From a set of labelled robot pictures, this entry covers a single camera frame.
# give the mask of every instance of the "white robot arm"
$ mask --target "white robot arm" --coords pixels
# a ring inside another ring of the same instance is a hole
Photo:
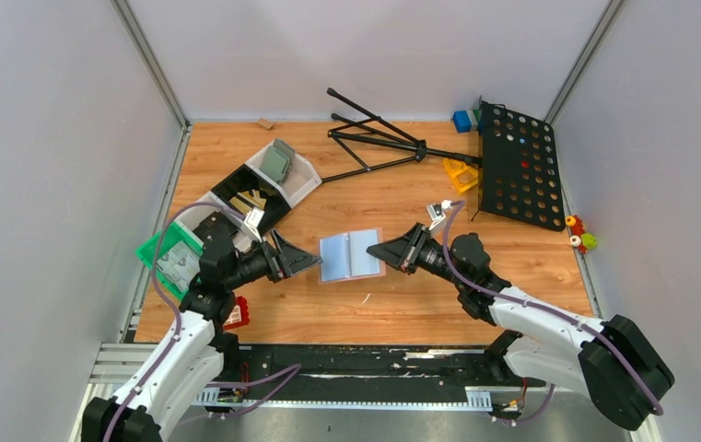
[[[445,212],[456,205],[463,202],[431,204],[426,208],[430,227],[416,223],[367,253],[400,272],[422,268],[454,283],[472,318],[508,329],[487,351],[502,371],[584,394],[608,419],[629,430],[640,427],[649,414],[660,414],[659,399],[674,378],[637,325],[620,315],[608,321],[583,317],[524,293],[491,271],[491,257],[476,233],[459,235],[448,247],[458,210],[450,219]],[[439,244],[432,235],[443,226]]]
[[[236,306],[233,290],[262,277],[276,283],[321,262],[276,230],[271,233],[272,244],[253,241],[244,252],[234,249],[222,225],[209,238],[179,317],[132,378],[110,399],[94,398],[88,404],[82,416],[82,441],[168,440],[206,384],[224,367],[240,365],[239,339],[222,328]]]

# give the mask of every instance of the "small wooden block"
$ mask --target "small wooden block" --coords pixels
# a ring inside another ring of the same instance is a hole
[[[258,120],[258,125],[267,131],[271,131],[272,128],[275,127],[275,124],[273,122],[270,122],[265,118],[261,118],[260,120]]]

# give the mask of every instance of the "black tripod stand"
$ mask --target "black tripod stand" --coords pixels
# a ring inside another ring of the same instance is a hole
[[[336,99],[339,99],[344,104],[350,106],[351,108],[355,109],[356,111],[363,113],[368,118],[366,118],[365,120],[362,120],[360,122],[354,122],[352,120],[346,119],[345,117],[343,117],[341,115],[337,115],[336,113],[331,114],[332,120],[336,120],[338,122],[343,122],[345,125],[339,126],[337,128],[334,128],[334,129],[328,131],[328,136],[331,137],[336,142],[336,144],[341,146],[342,149],[344,149],[348,154],[350,154],[350,156],[353,157],[353,159],[355,161],[357,161],[359,165],[361,165],[362,169],[353,170],[353,171],[345,172],[345,173],[340,173],[339,175],[333,175],[331,177],[322,179],[323,182],[340,180],[342,178],[349,178],[349,177],[353,177],[355,175],[359,175],[361,173],[385,169],[385,168],[389,168],[391,166],[397,166],[399,164],[409,163],[411,161],[415,161],[415,162],[420,163],[421,161],[424,160],[424,158],[426,158],[427,154],[431,154],[431,155],[434,155],[437,157],[456,159],[459,161],[463,161],[466,164],[475,164],[475,165],[477,165],[478,168],[483,166],[483,159],[482,158],[473,157],[470,155],[459,154],[459,153],[455,153],[455,152],[447,152],[444,150],[437,150],[437,149],[429,148],[428,146],[426,146],[426,140],[416,139],[415,137],[413,137],[412,135],[403,131],[402,129],[399,129],[398,127],[394,126],[393,124],[386,122],[385,120],[382,119],[382,117],[375,115],[372,112],[358,106],[357,104],[355,104],[355,102],[353,102],[352,100],[348,99],[347,97],[343,96],[342,94],[333,90],[330,87],[328,88],[328,90],[326,90],[326,93],[328,95],[336,98]],[[382,124],[385,128],[390,129],[391,131],[395,132],[396,134],[389,134],[389,133],[383,132],[379,129],[375,129],[373,127],[370,127],[370,126],[368,126],[368,124],[370,122],[378,122],[378,123]],[[342,132],[346,129],[350,129],[353,127],[363,129],[364,131],[366,131],[366,133],[365,134],[348,134],[347,132]],[[379,136],[383,137],[383,139],[369,136],[369,134],[379,135]],[[415,154],[412,157],[397,159],[395,161],[389,161],[387,163],[378,164],[376,166],[369,166],[367,163],[364,162],[363,159],[361,159],[358,155],[356,155],[356,153],[353,152],[353,150],[350,147],[348,147],[343,140],[357,141],[359,143],[366,143],[369,145],[382,145],[385,147],[392,147],[394,149],[406,150],[408,152],[414,152]]]

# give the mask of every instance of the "yellow block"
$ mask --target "yellow block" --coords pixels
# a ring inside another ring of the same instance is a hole
[[[477,185],[477,170],[455,159],[442,158],[442,166],[448,172],[450,182],[458,193],[464,193]]]

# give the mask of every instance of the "white wall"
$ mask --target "white wall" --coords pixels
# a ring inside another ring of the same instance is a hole
[[[701,440],[701,2],[627,2],[556,136],[605,313],[636,320],[675,375],[664,440]]]
[[[0,1],[0,440],[67,439],[178,139],[109,1]]]
[[[543,117],[607,0],[131,0],[191,119]]]

